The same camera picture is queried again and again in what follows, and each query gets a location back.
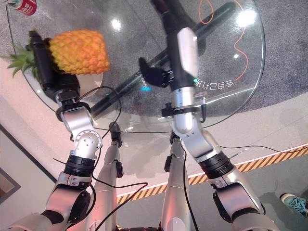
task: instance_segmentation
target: orange cable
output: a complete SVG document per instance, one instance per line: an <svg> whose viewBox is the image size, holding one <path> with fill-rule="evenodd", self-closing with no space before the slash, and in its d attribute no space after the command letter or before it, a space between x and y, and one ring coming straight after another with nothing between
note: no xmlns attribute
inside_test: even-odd
<svg viewBox="0 0 308 231"><path fill-rule="evenodd" d="M236 4L239 5L239 7L240 7L240 8L242 9L242 11L243 11L243 8L242 8L242 6L240 5L240 3L239 3L237 0L234 0L234 1L235 1ZM238 76L234 81L237 81L237 80L239 80L240 78L242 78L243 75L245 74L247 68L248 68L248 56L245 54L245 52L243 52L242 50L240 50L239 48L236 47L237 43L242 39L242 37L243 37L243 35L244 35L244 32L245 32L245 27L243 27L243 31L242 31L241 36L240 36L239 39L235 42L235 44L234 44L234 49L235 49L236 51L238 51L239 53L241 53L243 56L245 56L245 58L246 58L246 67L245 67L244 71L241 73L241 75Z"/></svg>
<svg viewBox="0 0 308 231"><path fill-rule="evenodd" d="M209 24L209 23L212 21L213 17L214 17L214 8L213 8L213 5L212 5L212 3L211 3L210 0L206 0L206 1L208 2L208 4L210 5L210 7L211 7L211 9L212 9L212 17L211 17L211 19L210 19L208 22L204 22L204 21L202 20L202 18L201 18L201 13L200 13L200 11L201 11L201 5L202 5L203 0L200 0L199 8L198 8L199 19L200 19L201 23L204 24L204 25ZM243 8L242 8L242 6L240 5L240 3L239 3L237 0L234 0L234 1L235 1L236 4L239 5L239 7L240 7L240 8L242 9L242 11L243 11ZM237 80L239 80L240 78L242 78L243 75L245 74L247 68L248 68L248 56L246 55L245 52L243 52L242 50L240 50L239 48L236 47L237 43L242 39L242 37L243 37L243 35L244 35L244 32L245 32L245 27L243 27L243 31L242 31L241 36L240 36L239 39L235 42L235 44L234 44L234 49L235 49L236 51L238 51L239 53L241 53L241 54L246 58L246 67L245 67L244 71L241 73L241 75L238 76L234 81L237 81Z"/></svg>
<svg viewBox="0 0 308 231"><path fill-rule="evenodd" d="M204 21L202 20L200 11L201 11L201 5L202 5L203 0L200 0L198 13L199 13L199 19L200 19L201 23L204 24L204 25L209 24L209 23L212 21L213 17L214 17L214 7L213 7L213 5L212 5L212 3L211 3L210 0L206 0L206 1L208 2L208 4L209 4L210 7L211 7L211 10L212 10L212 17L211 17L211 19L210 19L209 21L207 21L207 22L204 22Z"/></svg>

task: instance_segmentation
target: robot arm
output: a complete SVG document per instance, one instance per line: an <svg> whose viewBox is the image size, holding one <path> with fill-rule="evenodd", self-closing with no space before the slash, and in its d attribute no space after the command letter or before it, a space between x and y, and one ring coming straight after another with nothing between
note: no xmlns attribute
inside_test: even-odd
<svg viewBox="0 0 308 231"><path fill-rule="evenodd" d="M194 105L193 79L197 77L198 70L197 37L187 25L177 24L172 19L164 0L151 2L161 15L167 34L167 52L174 75L169 82L172 104L166 104L166 109L162 110L163 116L173 117L173 132L183 140L189 153L208 176L209 183L216 190L213 198L219 213L225 221L232 223L232 230L278 231L276 225L264 215L261 202L242 173L222 152L212 135L202 128L202 119Z"/></svg>
<svg viewBox="0 0 308 231"><path fill-rule="evenodd" d="M86 188L91 184L95 152L101 147L102 139L93 128L89 106L78 102L79 84L76 76L54 71L45 42L35 31L30 31L29 35L42 89L59 104L57 117L72 134L75 150L70 152L65 169L60 173L49 196L45 211L31 214L5 230L63 231L86 216L90 203L90 194Z"/></svg>

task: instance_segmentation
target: person's foot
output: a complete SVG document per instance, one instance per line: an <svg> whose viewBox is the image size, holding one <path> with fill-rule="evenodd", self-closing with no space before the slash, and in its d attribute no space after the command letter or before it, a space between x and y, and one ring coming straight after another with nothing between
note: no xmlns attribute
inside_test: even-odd
<svg viewBox="0 0 308 231"><path fill-rule="evenodd" d="M295 196L291 193L285 193L280 196L280 199L285 205L308 217L308 203L305 198Z"/></svg>
<svg viewBox="0 0 308 231"><path fill-rule="evenodd" d="M111 134L111 140L112 141L118 141L118 147L122 146L122 140L121 140L121 132L120 127L117 123L111 122L109 124L110 134Z"/></svg>

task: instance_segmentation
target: hazard stripe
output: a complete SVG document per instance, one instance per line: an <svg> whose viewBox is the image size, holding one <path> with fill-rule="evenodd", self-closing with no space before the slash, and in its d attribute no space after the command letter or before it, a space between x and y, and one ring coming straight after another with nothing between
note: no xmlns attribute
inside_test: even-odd
<svg viewBox="0 0 308 231"><path fill-rule="evenodd" d="M264 157L260 157L248 162L244 162L241 164L237 164L235 165L240 172L247 172L253 169L257 169L257 168L261 168L261 167L265 167L265 166L270 166L276 163L279 163L281 161L286 161L289 159L293 159L299 156L303 156L308 154L308 145L303 145L302 147L298 147L298 148L294 148L292 150L289 150L288 152L285 153L277 153L277 154L271 154L271 155L267 155ZM207 176L205 174L201 174L201 175L195 175L193 177L189 177L188 178L188 183L190 185L195 185L195 184L199 184L199 183L203 183L207 181ZM148 197L148 196L153 196L153 195L157 195L157 194L161 194L164 193L167 189L167 184L162 184L159 186L155 186L152 188L148 188L148 189L144 189L141 190L140 192L138 192L132 199L131 201L134 200L138 200L138 199L142 199L144 197ZM119 196L116 199L116 202L118 204L121 204L123 202L125 202L125 200L127 200L130 196L132 196L134 193L129 193L126 195L122 195Z"/></svg>

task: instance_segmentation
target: round glass tabletop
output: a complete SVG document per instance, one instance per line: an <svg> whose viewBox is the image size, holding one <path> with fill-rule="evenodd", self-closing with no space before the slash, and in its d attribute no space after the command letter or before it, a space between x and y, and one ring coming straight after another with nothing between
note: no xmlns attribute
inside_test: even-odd
<svg viewBox="0 0 308 231"><path fill-rule="evenodd" d="M200 22L199 1L171 0L178 20L190 23L198 37L199 71L196 102L206 97L207 118L203 127L217 124L239 111L258 86L264 67L265 41L262 22L251 0L213 1L210 23ZM138 59L169 70L162 23L150 1L40 0L32 16L9 11L14 44L26 45L28 32L42 38L74 29L100 31L108 50L110 71L78 76L81 91L109 86L120 94L122 113L118 124L126 132L170 132L169 120L161 109L171 101L170 88L149 86L139 72ZM203 22L211 19L211 8L201 4ZM33 91L52 110L58 105L41 90L31 72L24 73ZM119 112L116 96L100 89L83 99L92 107L94 126L109 129Z"/></svg>

